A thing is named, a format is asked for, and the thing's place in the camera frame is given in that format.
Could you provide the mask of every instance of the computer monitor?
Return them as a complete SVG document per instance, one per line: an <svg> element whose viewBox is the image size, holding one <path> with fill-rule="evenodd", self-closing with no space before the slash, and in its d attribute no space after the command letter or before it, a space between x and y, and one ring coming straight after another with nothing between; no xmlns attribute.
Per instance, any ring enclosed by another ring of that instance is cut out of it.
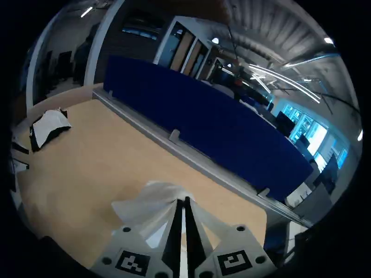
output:
<svg viewBox="0 0 371 278"><path fill-rule="evenodd" d="M310 145L310 142L308 141L308 139L307 139L303 134L300 135L298 141L300 141L301 143L303 143L303 145L304 145L306 148L308 148L309 145Z"/></svg>
<svg viewBox="0 0 371 278"><path fill-rule="evenodd" d="M276 117L276 127L279 132L281 132L284 136L289 137L290 133L295 127L295 123L293 123L284 113L281 111L278 113Z"/></svg>

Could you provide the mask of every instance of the desk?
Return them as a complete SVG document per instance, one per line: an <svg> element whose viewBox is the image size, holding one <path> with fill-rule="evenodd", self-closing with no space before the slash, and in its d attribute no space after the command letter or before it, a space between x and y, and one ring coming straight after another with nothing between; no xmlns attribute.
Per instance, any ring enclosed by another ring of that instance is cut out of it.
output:
<svg viewBox="0 0 371 278"><path fill-rule="evenodd" d="M91 267L123 223L111 202L135 198L150 180L172 182L229 224L246 224L264 243L265 211L218 185L137 131L98 100L68 109L72 128L39 152L19 173L30 224L69 255ZM28 132L20 137L30 148Z"/></svg>

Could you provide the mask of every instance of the door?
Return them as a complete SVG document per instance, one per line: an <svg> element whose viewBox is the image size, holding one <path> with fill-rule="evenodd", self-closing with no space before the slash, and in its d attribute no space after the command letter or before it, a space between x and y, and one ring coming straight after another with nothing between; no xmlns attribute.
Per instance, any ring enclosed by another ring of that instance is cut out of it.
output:
<svg viewBox="0 0 371 278"><path fill-rule="evenodd" d="M193 40L194 36L190 32L186 31L184 36L182 37L182 40L180 41L178 49L175 52L173 62L170 66L172 70L181 70L184 59L186 58L186 55L189 48L191 47Z"/></svg>
<svg viewBox="0 0 371 278"><path fill-rule="evenodd" d="M187 76L190 74L191 69L192 69L193 65L195 64L195 62L196 62L196 58L198 56L198 53L201 50L201 46L202 46L202 44L200 43L200 41L197 41L196 44L195 44L195 46L194 46L194 48L193 48L193 50L192 50L191 55L189 56L188 62L185 65L183 74L185 74Z"/></svg>

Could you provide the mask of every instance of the window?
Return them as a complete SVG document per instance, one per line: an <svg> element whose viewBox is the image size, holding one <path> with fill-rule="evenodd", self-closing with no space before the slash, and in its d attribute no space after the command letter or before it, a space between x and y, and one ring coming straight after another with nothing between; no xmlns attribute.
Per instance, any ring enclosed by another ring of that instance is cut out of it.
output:
<svg viewBox="0 0 371 278"><path fill-rule="evenodd" d="M308 151L315 155L318 148L322 144L323 139L325 138L327 133L327 129L321 126L319 123L314 122L311 130L308 132L308 135L305 134L306 138L308 139L310 145L308 147Z"/></svg>
<svg viewBox="0 0 371 278"><path fill-rule="evenodd" d="M138 35L144 38L157 40L157 37L165 25L165 21L141 10L132 10L122 26L122 31Z"/></svg>
<svg viewBox="0 0 371 278"><path fill-rule="evenodd" d="M323 169L326 167L327 162L324 160L324 158L321 156L320 153L316 153L316 155L314 156L314 160L316 161L318 165L318 170L322 172Z"/></svg>
<svg viewBox="0 0 371 278"><path fill-rule="evenodd" d="M286 105L282 112L295 123L290 139L294 143L301 135L308 139L310 145L307 149L317 162L320 172L325 168L332 155L338 162L338 168L341 168L348 150L340 138L331 132L328 133L327 128L291 105Z"/></svg>

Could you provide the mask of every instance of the white pillar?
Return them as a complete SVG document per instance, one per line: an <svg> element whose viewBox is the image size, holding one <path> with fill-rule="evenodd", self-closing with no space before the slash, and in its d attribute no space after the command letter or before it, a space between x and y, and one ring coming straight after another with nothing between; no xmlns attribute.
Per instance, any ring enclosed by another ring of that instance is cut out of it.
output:
<svg viewBox="0 0 371 278"><path fill-rule="evenodd" d="M109 26L111 25L113 18L117 14L118 10L122 6L125 0L116 0L108 11L104 15L96 35L94 36L93 43L89 52L88 61L85 69L84 85L93 85L94 76L96 74L96 64L98 62L99 53L103 45L104 38L106 37Z"/></svg>
<svg viewBox="0 0 371 278"><path fill-rule="evenodd" d="M34 79L35 79L35 71L36 66L38 65L38 55L40 53L41 47L45 41L46 36L48 35L53 23L57 19L58 15L61 12L58 12L52 19L49 21L48 25L44 28L43 32L40 34L33 53L31 55L30 66L28 67L27 72L27 81L26 81L26 109L27 111L33 107L33 87L34 87Z"/></svg>

